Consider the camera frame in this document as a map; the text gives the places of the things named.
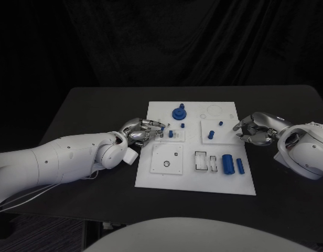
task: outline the black table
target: black table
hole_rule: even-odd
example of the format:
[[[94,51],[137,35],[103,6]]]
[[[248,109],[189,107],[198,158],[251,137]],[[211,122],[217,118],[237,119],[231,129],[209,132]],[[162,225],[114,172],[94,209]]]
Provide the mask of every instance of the black table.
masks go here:
[[[234,101],[243,119],[270,112],[294,124],[323,123],[323,100],[310,86],[75,88],[41,144],[75,134],[119,130],[146,118],[150,101]],[[293,240],[323,243],[323,178],[302,177],[271,147],[245,145],[257,196],[136,188],[139,159],[54,188],[12,212],[133,224],[163,217],[237,223]]]

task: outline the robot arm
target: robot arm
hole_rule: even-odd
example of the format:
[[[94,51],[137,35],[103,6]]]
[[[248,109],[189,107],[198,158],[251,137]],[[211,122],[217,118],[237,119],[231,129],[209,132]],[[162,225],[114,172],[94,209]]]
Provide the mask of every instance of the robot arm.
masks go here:
[[[18,192],[39,186],[70,183],[124,160],[133,164],[139,153],[129,145],[145,146],[160,122],[133,119],[119,132],[62,137],[42,146],[0,153],[0,203]]]
[[[323,125],[293,125],[283,118],[257,112],[237,125],[251,135],[237,134],[245,142],[267,146],[279,140],[276,160],[304,177],[317,180],[323,176]]]

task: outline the white platform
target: white platform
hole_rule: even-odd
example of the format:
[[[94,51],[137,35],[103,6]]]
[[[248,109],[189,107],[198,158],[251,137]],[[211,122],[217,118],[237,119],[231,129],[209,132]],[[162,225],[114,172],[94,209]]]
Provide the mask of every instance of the white platform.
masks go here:
[[[178,121],[173,119],[172,112],[179,108],[181,103],[186,106],[188,116],[183,120]],[[227,132],[231,124],[227,120],[235,120],[238,123],[238,114],[234,102],[150,102],[147,119],[156,120],[170,126],[165,129],[165,139],[169,138],[169,130],[185,130],[185,142],[162,142],[156,139],[150,140],[147,146],[142,149],[139,171],[136,178],[136,187],[147,188],[162,188],[170,190],[185,190],[185,191],[201,191],[201,192],[215,192],[215,193],[231,193],[231,194],[245,194],[255,195],[253,174],[250,169],[248,157],[244,148],[244,142],[238,140],[230,134],[225,135],[227,142],[218,144],[204,144],[204,134],[202,134],[202,121],[214,120],[215,122],[224,121],[224,125],[219,123],[215,128],[222,130],[215,133],[215,140],[218,140],[218,135]],[[152,162],[153,162],[153,146],[155,144],[182,145],[183,146],[183,159],[182,159],[182,174],[166,174],[152,172]],[[196,171],[195,169],[195,152],[206,152],[206,162],[208,171]],[[235,174],[224,174],[222,169],[222,155],[231,154],[235,161]],[[211,171],[211,156],[217,156],[217,166],[218,172]],[[165,160],[172,158],[172,154],[165,156]],[[237,167],[237,159],[243,159],[245,174],[240,174]]]

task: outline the blue cylinder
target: blue cylinder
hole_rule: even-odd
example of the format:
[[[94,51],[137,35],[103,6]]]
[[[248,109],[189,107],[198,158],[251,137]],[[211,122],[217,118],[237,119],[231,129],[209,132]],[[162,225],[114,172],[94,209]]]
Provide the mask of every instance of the blue cylinder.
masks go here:
[[[181,104],[181,107],[178,109],[173,110],[173,118],[176,120],[182,120],[186,118],[186,110],[185,110],[185,105],[183,103]]]
[[[240,173],[244,174],[243,159],[237,159]]]
[[[209,137],[208,137],[209,139],[214,138],[214,133],[215,133],[214,130],[211,130]]]
[[[224,155],[222,161],[224,161],[224,173],[235,174],[235,164],[232,155],[230,154]]]

